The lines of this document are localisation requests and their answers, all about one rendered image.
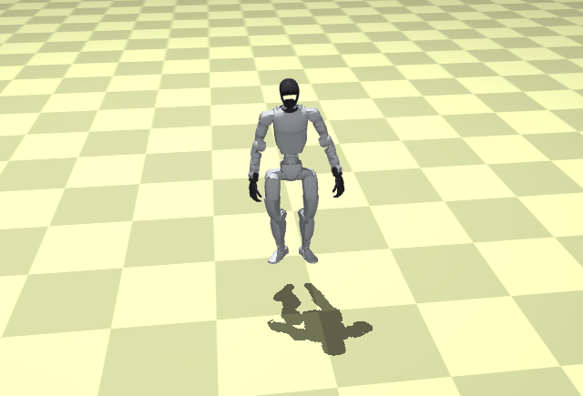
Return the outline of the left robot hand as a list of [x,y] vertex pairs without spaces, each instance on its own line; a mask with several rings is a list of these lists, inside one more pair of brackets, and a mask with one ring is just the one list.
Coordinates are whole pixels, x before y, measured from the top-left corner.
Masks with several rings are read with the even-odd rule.
[[332,174],[335,177],[335,186],[334,186],[332,193],[337,189],[337,194],[336,194],[336,196],[334,196],[334,198],[338,198],[344,192],[344,185],[343,185],[344,183],[343,183],[343,178],[341,176],[343,173],[342,172],[338,173],[337,168],[333,167]]

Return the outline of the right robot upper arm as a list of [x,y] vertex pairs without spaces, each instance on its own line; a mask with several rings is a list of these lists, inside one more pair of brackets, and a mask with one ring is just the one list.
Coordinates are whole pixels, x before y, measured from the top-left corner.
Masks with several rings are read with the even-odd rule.
[[255,132],[255,139],[254,139],[254,141],[257,142],[256,151],[264,151],[266,148],[266,142],[263,141],[263,139],[265,138],[265,136],[267,134],[267,131],[269,128],[268,126],[273,122],[273,116],[274,116],[273,110],[263,111],[260,114],[259,122],[258,122],[256,132]]

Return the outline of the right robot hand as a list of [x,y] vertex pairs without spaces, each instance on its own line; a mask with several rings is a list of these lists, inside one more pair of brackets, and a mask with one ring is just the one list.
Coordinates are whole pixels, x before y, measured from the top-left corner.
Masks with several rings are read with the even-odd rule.
[[256,172],[253,173],[253,177],[252,177],[252,179],[249,178],[249,181],[250,181],[249,190],[250,190],[251,198],[254,199],[256,202],[261,202],[261,200],[258,200],[258,198],[257,198],[257,195],[261,198],[261,194],[259,193],[259,191],[257,189],[257,184],[256,184],[256,182],[258,181],[258,173],[256,173]]

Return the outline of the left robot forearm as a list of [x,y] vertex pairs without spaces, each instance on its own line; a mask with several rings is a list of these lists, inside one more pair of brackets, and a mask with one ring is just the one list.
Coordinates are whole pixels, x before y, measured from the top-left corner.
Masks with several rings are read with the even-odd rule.
[[336,151],[335,151],[336,148],[334,146],[334,143],[332,141],[332,138],[329,135],[328,135],[328,140],[329,140],[330,146],[327,147],[324,151],[327,154],[327,157],[328,157],[328,160],[329,160],[329,164],[331,166],[331,170],[332,170],[333,167],[336,167],[337,170],[338,170],[338,173],[341,173],[342,172],[342,167],[340,165],[339,158],[338,158],[338,156],[336,154]]

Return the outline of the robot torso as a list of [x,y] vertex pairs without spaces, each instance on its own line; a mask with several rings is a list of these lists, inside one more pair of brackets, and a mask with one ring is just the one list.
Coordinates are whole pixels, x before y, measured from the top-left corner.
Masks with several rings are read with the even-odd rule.
[[[296,106],[298,105],[298,106]],[[282,111],[287,107],[277,106],[273,109],[273,130],[275,142],[284,158],[281,160],[281,180],[294,181],[302,179],[302,162],[298,154],[302,153],[307,141],[308,116],[305,106],[296,104],[293,113]]]

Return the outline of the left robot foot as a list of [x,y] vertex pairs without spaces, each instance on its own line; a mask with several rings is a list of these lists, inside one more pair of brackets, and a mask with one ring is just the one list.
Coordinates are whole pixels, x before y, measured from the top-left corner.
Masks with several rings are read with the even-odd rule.
[[305,251],[303,251],[302,246],[300,246],[299,254],[301,254],[303,258],[311,264],[318,262],[317,257],[312,253],[310,249],[305,249]]

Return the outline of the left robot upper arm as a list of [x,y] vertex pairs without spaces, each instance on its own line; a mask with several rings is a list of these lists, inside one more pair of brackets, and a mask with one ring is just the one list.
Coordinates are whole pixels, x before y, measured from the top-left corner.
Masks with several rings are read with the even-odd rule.
[[313,125],[314,125],[316,131],[320,135],[320,138],[318,138],[318,140],[319,140],[321,147],[330,146],[330,143],[328,140],[329,134],[327,132],[327,127],[322,119],[322,116],[321,116],[319,110],[315,107],[306,107],[305,109],[307,112],[308,119],[311,122],[313,122]]

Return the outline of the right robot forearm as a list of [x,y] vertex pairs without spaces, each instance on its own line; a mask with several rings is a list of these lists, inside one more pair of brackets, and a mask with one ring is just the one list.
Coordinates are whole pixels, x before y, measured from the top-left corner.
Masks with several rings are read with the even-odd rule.
[[261,163],[261,153],[256,151],[257,149],[257,142],[254,141],[251,148],[251,162],[250,162],[250,171],[249,171],[249,178],[252,179],[253,173],[258,173],[259,177],[259,170],[260,170],[260,163]]

